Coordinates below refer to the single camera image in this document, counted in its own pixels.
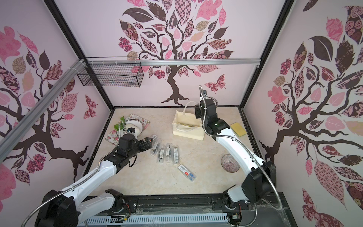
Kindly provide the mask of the compass case with red label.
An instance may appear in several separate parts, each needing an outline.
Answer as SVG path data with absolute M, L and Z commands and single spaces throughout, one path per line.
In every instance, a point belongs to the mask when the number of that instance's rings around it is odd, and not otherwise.
M 151 143 L 154 143 L 156 141 L 156 139 L 157 139 L 157 135 L 153 134 L 151 138 L 152 138 L 152 142 Z

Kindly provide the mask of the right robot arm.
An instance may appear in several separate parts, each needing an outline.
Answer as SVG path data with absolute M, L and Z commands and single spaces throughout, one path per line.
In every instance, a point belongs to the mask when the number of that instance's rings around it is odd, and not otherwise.
M 244 171 L 245 179 L 242 184 L 224 191 L 226 205 L 232 207 L 240 201 L 264 201 L 275 210 L 281 210 L 282 200 L 275 186 L 276 166 L 254 154 L 238 139 L 231 126 L 218 118 L 214 99 L 201 96 L 199 104 L 195 106 L 195 114 L 202 120 L 205 133 L 222 145 Z

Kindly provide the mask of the cream canvas tote bag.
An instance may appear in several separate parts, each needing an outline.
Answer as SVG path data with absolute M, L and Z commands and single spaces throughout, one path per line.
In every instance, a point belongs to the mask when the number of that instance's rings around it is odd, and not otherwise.
M 205 131 L 202 128 L 202 121 L 196 118 L 194 113 L 186 112 L 187 107 L 199 106 L 196 102 L 190 101 L 186 104 L 183 111 L 176 111 L 172 123 L 173 135 L 189 139 L 204 140 Z

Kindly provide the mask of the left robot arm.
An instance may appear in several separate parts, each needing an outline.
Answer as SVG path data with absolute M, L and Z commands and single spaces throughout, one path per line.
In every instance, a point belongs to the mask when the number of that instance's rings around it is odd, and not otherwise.
M 133 134 L 124 134 L 116 147 L 103 156 L 90 173 L 61 191 L 51 190 L 21 224 L 27 224 L 36 215 L 36 227 L 76 227 L 86 219 L 113 207 L 122 207 L 122 194 L 106 190 L 100 196 L 85 200 L 104 181 L 119 173 L 125 166 L 132 167 L 130 159 L 152 148 L 153 138 L 138 140 Z

